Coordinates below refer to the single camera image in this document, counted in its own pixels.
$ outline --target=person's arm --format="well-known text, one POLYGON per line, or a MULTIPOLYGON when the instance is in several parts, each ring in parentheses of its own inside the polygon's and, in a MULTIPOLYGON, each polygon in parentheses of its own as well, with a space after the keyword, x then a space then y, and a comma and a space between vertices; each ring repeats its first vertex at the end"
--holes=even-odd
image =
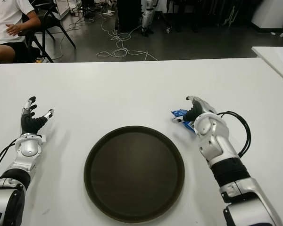
POLYGON ((36 15, 35 11, 29 12, 27 14, 27 16, 28 16, 29 20, 26 21, 25 23, 22 23, 22 24, 6 24, 6 27, 8 27, 6 29, 6 32, 9 35, 15 36, 23 30, 35 28, 35 27, 40 27, 41 22, 40 22, 38 16, 36 15))

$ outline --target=blue snack packet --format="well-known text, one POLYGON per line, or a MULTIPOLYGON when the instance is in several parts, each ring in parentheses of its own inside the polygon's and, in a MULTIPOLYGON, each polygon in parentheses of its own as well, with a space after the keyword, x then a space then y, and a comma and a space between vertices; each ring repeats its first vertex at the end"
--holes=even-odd
MULTIPOLYGON (((188 111, 184 110, 184 109, 179 109, 178 111, 173 111, 172 114, 175 116, 175 117, 179 117, 179 116, 184 116, 185 114, 187 114, 188 111)), ((184 121, 183 124, 186 128, 192 130, 193 132, 195 132, 193 130, 193 128, 190 126, 190 121, 184 121)))

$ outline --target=brown tray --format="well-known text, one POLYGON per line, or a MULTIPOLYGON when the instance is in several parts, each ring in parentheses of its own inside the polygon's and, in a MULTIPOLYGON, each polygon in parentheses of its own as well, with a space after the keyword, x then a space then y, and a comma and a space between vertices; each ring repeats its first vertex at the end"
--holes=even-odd
POLYGON ((89 197, 103 213, 139 223, 157 218, 176 202, 184 164, 165 135, 128 126, 96 143, 86 160, 84 181, 89 197))

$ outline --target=chair leg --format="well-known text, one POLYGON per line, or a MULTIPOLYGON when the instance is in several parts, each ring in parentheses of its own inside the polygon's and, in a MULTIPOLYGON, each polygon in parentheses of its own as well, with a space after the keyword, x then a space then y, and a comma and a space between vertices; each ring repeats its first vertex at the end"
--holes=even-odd
POLYGON ((43 46, 43 49, 45 49, 45 31, 44 30, 42 31, 42 46, 43 46))
POLYGON ((65 36, 68 38, 68 40, 70 41, 70 43, 73 45, 74 48, 76 48, 74 42, 71 40, 71 38, 69 37, 69 35, 67 34, 67 32, 64 30, 64 28, 62 27, 62 25, 59 25, 59 27, 61 28, 62 32, 65 34, 65 36))
POLYGON ((46 29, 46 32, 47 32, 47 34, 49 34, 49 36, 53 39, 53 40, 55 40, 55 38, 52 36, 52 34, 46 29))
POLYGON ((33 59, 33 55, 32 55, 32 43, 33 43, 32 37, 30 36, 29 38, 26 38, 26 42, 27 42, 29 58, 31 62, 33 62, 35 59, 33 59))
POLYGON ((36 45, 39 47, 39 49, 42 51, 42 55, 44 55, 45 57, 47 57, 47 59, 53 63, 53 60, 51 59, 51 57, 47 54, 47 52, 45 51, 45 49, 43 48, 43 46, 38 42, 36 36, 34 36, 33 41, 36 43, 36 45))

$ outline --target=gray floor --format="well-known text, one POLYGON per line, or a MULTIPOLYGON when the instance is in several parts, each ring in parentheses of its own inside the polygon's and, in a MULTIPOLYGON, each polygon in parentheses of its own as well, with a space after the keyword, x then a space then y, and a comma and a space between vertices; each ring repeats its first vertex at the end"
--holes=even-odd
MULTIPOLYGON (((65 29, 75 23, 79 17, 67 15, 62 24, 65 29)), ((123 58, 99 57, 102 51, 113 52, 117 49, 116 40, 101 28, 102 18, 93 23, 85 23, 79 30, 69 31, 68 34, 76 44, 76 49, 62 33, 54 34, 56 41, 46 37, 46 50, 54 62, 107 62, 107 61, 143 61, 145 54, 139 56, 127 55, 123 58)), ((112 34, 114 18, 103 23, 104 29, 112 34)), ((149 52, 157 60, 184 60, 184 59, 210 59, 210 58, 238 58, 256 57, 251 51, 252 46, 283 46, 283 38, 270 33, 258 33, 249 27, 203 27, 194 33, 188 25, 182 32, 172 30, 166 34, 166 25, 162 20, 156 20, 152 26, 153 35, 145 38, 139 32, 133 32, 132 38, 124 42, 124 47, 129 50, 149 52)))

